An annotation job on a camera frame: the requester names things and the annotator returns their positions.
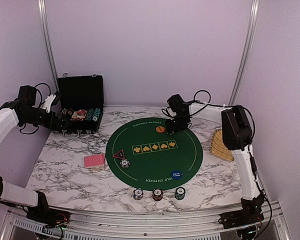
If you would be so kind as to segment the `orange big blind button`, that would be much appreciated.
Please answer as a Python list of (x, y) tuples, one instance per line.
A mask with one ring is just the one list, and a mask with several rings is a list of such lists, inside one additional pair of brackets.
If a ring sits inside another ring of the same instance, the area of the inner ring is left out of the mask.
[(158, 133), (164, 133), (165, 132), (165, 128), (163, 126), (157, 126), (155, 129)]

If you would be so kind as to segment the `blue small blind button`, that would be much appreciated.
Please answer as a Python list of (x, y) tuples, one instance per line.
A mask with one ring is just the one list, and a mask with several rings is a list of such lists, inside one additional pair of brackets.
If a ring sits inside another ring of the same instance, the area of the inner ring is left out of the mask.
[(173, 180), (180, 180), (183, 176), (183, 173), (179, 170), (174, 170), (170, 173), (170, 176)]

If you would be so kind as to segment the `blue white chip stack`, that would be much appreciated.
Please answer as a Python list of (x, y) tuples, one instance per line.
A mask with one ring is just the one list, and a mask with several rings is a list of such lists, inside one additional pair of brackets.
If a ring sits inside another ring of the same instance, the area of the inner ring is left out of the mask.
[(135, 188), (132, 192), (132, 196), (135, 200), (141, 200), (144, 196), (143, 190), (141, 188)]

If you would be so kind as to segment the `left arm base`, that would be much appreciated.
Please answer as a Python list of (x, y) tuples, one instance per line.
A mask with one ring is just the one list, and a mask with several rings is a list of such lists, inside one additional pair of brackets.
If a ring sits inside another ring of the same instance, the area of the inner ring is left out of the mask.
[(38, 194), (37, 206), (27, 207), (26, 217), (30, 220), (47, 225), (47, 228), (53, 228), (60, 224), (67, 224), (70, 213), (64, 210), (50, 208), (46, 195), (43, 192), (36, 191)]

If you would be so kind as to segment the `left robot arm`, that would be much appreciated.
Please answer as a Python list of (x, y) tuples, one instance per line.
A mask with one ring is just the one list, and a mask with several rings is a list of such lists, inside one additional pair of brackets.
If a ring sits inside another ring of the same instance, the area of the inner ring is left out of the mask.
[[(52, 131), (62, 131), (71, 125), (71, 121), (62, 114), (47, 112), (45, 109), (31, 106), (26, 100), (14, 100), (4, 103), (0, 107), (0, 149), (2, 143), (12, 143), (7, 140), (12, 137), (17, 127), (24, 124), (33, 124), (36, 127), (44, 127)], [(53, 211), (40, 202), (41, 194), (9, 183), (0, 176), (0, 202), (26, 207), (34, 207), (34, 215), (43, 223), (53, 219)]]

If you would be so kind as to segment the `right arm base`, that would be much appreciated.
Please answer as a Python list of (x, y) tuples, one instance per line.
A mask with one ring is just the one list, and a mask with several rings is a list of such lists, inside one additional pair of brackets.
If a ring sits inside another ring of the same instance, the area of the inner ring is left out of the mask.
[(259, 194), (252, 200), (241, 198), (240, 201), (242, 209), (220, 214), (218, 222), (223, 225), (224, 229), (241, 227), (265, 219), (262, 213), (262, 205), (265, 202), (265, 198), (262, 194)]

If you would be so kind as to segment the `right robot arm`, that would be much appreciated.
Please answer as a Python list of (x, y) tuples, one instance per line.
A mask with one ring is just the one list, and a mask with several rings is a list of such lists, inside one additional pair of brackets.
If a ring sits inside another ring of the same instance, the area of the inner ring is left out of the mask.
[(139, 190), (159, 197), (163, 190), (185, 194), (183, 184), (199, 171), (203, 147), (190, 130), (197, 117), (221, 125), (222, 141), (231, 151), (241, 181), (244, 203), (262, 199), (257, 167), (252, 153), (254, 122), (241, 105), (220, 106), (195, 101), (168, 100), (165, 118), (148, 117), (130, 121), (109, 138), (105, 149), (107, 164), (115, 176)]

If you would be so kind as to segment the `blue tan chip row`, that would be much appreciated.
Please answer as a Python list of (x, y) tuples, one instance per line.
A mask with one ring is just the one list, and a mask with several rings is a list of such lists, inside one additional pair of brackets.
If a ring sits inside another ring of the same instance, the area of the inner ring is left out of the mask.
[(60, 111), (60, 114), (64, 115), (64, 116), (67, 116), (67, 111), (68, 109), (67, 108), (63, 108), (61, 111)]

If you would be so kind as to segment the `brown 100 chip stack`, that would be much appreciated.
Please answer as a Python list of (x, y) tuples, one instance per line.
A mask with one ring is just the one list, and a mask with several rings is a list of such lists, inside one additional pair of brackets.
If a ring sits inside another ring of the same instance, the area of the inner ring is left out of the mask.
[(69, 117), (71, 117), (73, 114), (74, 114), (74, 110), (73, 110), (72, 108), (69, 108), (69, 109), (67, 110), (67, 115), (68, 115)]

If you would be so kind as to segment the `boxed playing card deck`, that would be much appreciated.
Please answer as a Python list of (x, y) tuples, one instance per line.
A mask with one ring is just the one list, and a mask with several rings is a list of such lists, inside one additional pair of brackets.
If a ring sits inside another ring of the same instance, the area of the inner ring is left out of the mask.
[(71, 116), (71, 121), (83, 121), (86, 118), (87, 111), (84, 109), (75, 111)]

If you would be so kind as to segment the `black poker chip case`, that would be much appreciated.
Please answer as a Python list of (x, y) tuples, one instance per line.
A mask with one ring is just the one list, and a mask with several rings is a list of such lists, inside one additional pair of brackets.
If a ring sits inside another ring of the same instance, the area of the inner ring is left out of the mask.
[(100, 108), (98, 121), (71, 121), (67, 129), (55, 131), (60, 134), (95, 134), (98, 132), (104, 113), (104, 77), (102, 75), (66, 76), (57, 79), (61, 93), (61, 109), (73, 109), (75, 111), (90, 108)]

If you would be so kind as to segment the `dark green chip row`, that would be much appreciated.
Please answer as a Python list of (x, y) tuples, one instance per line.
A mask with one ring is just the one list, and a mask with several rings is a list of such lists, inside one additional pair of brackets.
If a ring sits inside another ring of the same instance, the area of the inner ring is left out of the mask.
[(93, 115), (94, 115), (94, 109), (93, 108), (90, 108), (88, 111), (87, 111), (87, 114), (86, 114), (86, 117), (85, 117), (85, 120), (86, 121), (91, 121), (93, 119)]

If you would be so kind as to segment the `teal 50 chip row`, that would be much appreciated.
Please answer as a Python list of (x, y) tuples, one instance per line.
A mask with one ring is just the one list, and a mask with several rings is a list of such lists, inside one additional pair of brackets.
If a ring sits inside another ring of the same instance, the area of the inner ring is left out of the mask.
[(97, 122), (100, 118), (101, 115), (101, 109), (100, 108), (96, 108), (92, 114), (92, 120), (94, 122)]

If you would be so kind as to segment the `round green poker mat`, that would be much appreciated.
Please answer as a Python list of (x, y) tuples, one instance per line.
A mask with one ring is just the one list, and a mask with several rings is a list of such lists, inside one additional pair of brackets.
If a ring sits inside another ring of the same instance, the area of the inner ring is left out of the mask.
[[(145, 191), (155, 188), (170, 190), (196, 175), (204, 159), (199, 139), (189, 129), (167, 134), (165, 121), (159, 117), (136, 119), (111, 135), (105, 156), (109, 168), (119, 180)], [(163, 126), (165, 132), (157, 132), (158, 126)], [(128, 168), (122, 168), (121, 160), (113, 158), (122, 149), (130, 162)], [(172, 171), (182, 172), (182, 178), (172, 179)]]

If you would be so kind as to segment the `red back card deck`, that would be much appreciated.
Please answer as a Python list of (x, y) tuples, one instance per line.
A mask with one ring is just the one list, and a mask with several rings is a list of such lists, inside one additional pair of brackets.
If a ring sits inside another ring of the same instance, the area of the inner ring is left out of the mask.
[(105, 169), (105, 154), (99, 153), (84, 157), (84, 167), (86, 169), (101, 171)]

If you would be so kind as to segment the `black red triangle marker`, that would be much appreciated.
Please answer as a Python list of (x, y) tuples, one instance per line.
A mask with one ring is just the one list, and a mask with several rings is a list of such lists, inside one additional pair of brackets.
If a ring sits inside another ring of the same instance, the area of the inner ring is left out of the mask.
[(115, 153), (113, 156), (112, 156), (115, 160), (125, 160), (126, 157), (125, 157), (125, 153), (124, 153), (124, 150), (121, 149), (120, 151), (118, 151), (117, 153)]

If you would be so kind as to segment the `teal chip stack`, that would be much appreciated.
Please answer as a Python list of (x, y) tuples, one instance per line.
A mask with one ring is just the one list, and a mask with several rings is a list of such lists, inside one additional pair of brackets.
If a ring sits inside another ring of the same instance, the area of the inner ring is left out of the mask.
[(174, 192), (174, 197), (177, 200), (183, 200), (186, 195), (186, 190), (183, 187), (177, 187)]

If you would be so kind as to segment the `aluminium front rail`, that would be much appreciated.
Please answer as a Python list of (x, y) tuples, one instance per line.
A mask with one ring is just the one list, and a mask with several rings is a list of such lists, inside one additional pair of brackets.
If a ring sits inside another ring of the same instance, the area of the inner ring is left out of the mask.
[[(237, 232), (248, 232), (249, 227), (261, 223), (224, 229), (219, 223), (220, 214), (236, 211), (241, 204), (201, 210), (159, 213), (101, 212), (66, 210), (70, 213), (68, 225), (63, 230), (63, 240), (242, 240)], [(271, 223), (257, 240), (292, 240), (279, 201), (271, 203)], [(59, 229), (47, 229), (44, 224), (29, 220), (21, 209), (10, 208), (0, 230), (0, 240), (59, 239)]]

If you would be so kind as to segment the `left aluminium frame post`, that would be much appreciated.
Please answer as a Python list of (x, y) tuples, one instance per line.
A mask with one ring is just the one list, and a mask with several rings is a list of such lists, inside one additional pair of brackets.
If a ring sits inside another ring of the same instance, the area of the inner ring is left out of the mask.
[(50, 68), (50, 71), (52, 74), (54, 86), (55, 86), (56, 90), (58, 91), (59, 90), (58, 73), (57, 73), (57, 68), (56, 68), (56, 64), (55, 64), (55, 59), (54, 59), (53, 49), (52, 49), (52, 44), (51, 44), (51, 38), (50, 38), (50, 33), (49, 33), (46, 1), (38, 0), (37, 2), (38, 2), (39, 18), (40, 18), (40, 22), (41, 22), (43, 40), (44, 40), (45, 50), (47, 53), (49, 68)]

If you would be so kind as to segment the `aluminium frame post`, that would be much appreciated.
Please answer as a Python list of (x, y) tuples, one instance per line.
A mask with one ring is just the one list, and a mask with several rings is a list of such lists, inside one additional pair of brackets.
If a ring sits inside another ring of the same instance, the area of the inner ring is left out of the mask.
[(55, 59), (54, 59), (53, 49), (52, 49), (52, 44), (51, 44), (51, 38), (50, 38), (50, 33), (49, 33), (46, 1), (38, 0), (37, 2), (38, 2), (39, 18), (40, 18), (40, 22), (41, 22), (43, 40), (44, 40), (45, 50), (47, 53), (49, 68), (50, 68), (50, 71), (52, 74), (54, 86), (55, 86), (56, 90), (58, 91), (59, 90), (58, 73), (57, 73), (57, 68), (56, 68), (56, 64), (55, 64)]
[(240, 87), (243, 83), (246, 64), (249, 58), (249, 54), (253, 45), (254, 36), (256, 32), (257, 27), (257, 19), (258, 19), (258, 13), (259, 13), (259, 7), (260, 7), (260, 1), (259, 0), (252, 0), (251, 1), (251, 8), (250, 8), (250, 14), (248, 19), (248, 25), (247, 25), (247, 31), (246, 31), (246, 37), (243, 45), (241, 60), (239, 63), (238, 71), (235, 77), (234, 85), (230, 94), (230, 98), (228, 101), (229, 105), (233, 105), (236, 103), (236, 100), (238, 98)]

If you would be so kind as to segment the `right aluminium frame post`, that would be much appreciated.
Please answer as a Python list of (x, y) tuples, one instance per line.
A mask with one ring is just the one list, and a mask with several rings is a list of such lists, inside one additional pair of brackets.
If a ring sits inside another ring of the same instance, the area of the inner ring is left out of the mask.
[(253, 45), (254, 36), (256, 32), (257, 27), (257, 19), (258, 19), (258, 13), (259, 13), (259, 7), (260, 7), (260, 1), (259, 0), (252, 0), (251, 1), (251, 8), (250, 8), (250, 14), (248, 19), (248, 25), (247, 25), (247, 31), (246, 31), (246, 37), (243, 45), (241, 60), (239, 63), (238, 71), (235, 77), (234, 85), (230, 94), (230, 98), (228, 101), (229, 105), (233, 105), (236, 103), (236, 100), (238, 98), (240, 87), (243, 83), (246, 64), (249, 58), (249, 54)]

